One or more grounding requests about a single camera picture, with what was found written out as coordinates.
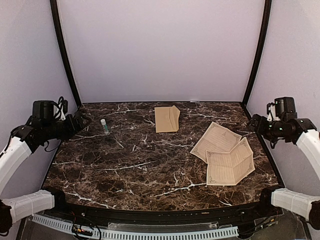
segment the kraft paper envelope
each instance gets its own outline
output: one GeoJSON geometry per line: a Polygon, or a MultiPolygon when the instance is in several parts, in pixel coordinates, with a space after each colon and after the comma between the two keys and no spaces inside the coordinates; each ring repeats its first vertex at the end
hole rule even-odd
{"type": "Polygon", "coordinates": [[[155,107],[155,132],[169,133],[179,130],[180,110],[176,106],[155,107]]]}
{"type": "Polygon", "coordinates": [[[190,153],[208,163],[206,150],[228,153],[240,142],[240,139],[241,135],[212,122],[190,153]]]}
{"type": "Polygon", "coordinates": [[[230,152],[206,151],[208,161],[206,184],[235,186],[255,170],[254,153],[247,138],[243,138],[230,152]]]}

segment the folded paper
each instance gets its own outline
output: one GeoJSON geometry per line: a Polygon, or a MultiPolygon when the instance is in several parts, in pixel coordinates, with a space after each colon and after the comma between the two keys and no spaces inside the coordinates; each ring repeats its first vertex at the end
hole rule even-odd
{"type": "Polygon", "coordinates": [[[206,184],[235,186],[255,170],[253,151],[243,138],[230,152],[206,151],[206,184]]]}
{"type": "Polygon", "coordinates": [[[228,153],[240,140],[241,135],[212,122],[190,153],[208,163],[206,150],[228,153]]]}

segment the glue stick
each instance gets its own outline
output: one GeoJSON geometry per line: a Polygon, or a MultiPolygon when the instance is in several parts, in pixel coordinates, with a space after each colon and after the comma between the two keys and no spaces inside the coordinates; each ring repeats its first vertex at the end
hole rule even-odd
{"type": "Polygon", "coordinates": [[[109,133],[109,130],[108,130],[108,127],[107,127],[107,123],[106,123],[106,120],[105,119],[101,119],[101,125],[103,127],[103,131],[105,134],[108,134],[109,133]]]}

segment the brown envelope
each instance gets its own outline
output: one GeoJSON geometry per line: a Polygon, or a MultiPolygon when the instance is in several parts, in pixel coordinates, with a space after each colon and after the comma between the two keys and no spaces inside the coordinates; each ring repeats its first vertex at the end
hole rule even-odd
{"type": "Polygon", "coordinates": [[[169,133],[179,130],[180,110],[176,106],[155,107],[155,132],[169,133]]]}

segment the black frame pole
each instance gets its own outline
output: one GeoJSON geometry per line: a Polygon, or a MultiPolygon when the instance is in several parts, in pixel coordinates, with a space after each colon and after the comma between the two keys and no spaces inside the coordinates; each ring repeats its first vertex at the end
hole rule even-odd
{"type": "Polygon", "coordinates": [[[272,0],[265,0],[264,2],[264,10],[263,10],[263,17],[262,17],[262,23],[261,23],[261,29],[260,29],[260,35],[259,35],[259,40],[258,40],[258,45],[256,47],[256,52],[254,56],[254,61],[249,77],[248,84],[246,86],[245,94],[242,100],[242,103],[244,106],[247,106],[252,89],[254,87],[254,83],[256,80],[262,52],[264,50],[264,45],[265,45],[265,40],[266,40],[266,35],[267,35],[267,30],[268,30],[268,23],[269,23],[269,18],[270,18],[270,12],[271,12],[271,3],[272,0]]]}
{"type": "Polygon", "coordinates": [[[70,62],[69,62],[69,58],[68,58],[68,54],[67,54],[65,40],[64,40],[64,36],[62,33],[62,28],[61,28],[57,0],[50,0],[50,5],[51,5],[51,12],[52,12],[52,18],[53,18],[56,39],[58,41],[64,70],[66,73],[66,77],[68,78],[68,82],[69,82],[69,85],[70,85],[70,88],[72,91],[74,101],[75,101],[77,107],[79,108],[82,105],[82,103],[81,103],[81,99],[79,96],[79,92],[78,92],[78,89],[76,86],[74,76],[72,74],[72,70],[71,70],[71,66],[70,66],[70,62]]]}

